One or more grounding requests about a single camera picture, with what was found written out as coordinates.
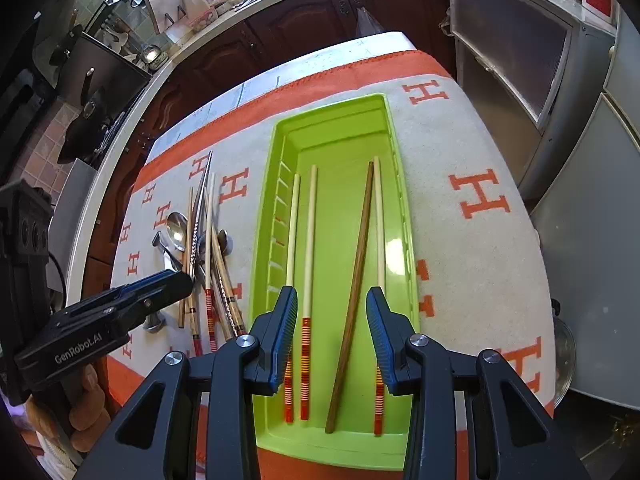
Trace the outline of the person's left hand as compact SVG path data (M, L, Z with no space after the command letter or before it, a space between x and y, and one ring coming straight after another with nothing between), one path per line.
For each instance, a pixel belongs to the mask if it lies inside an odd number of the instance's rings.
M73 427L70 444L81 453L88 453L111 422L105 408L105 393L99 385L98 374L89 364L82 372L81 385L84 393L68 412ZM58 430L52 416L31 396L25 404L27 418L37 432L47 439L58 440Z

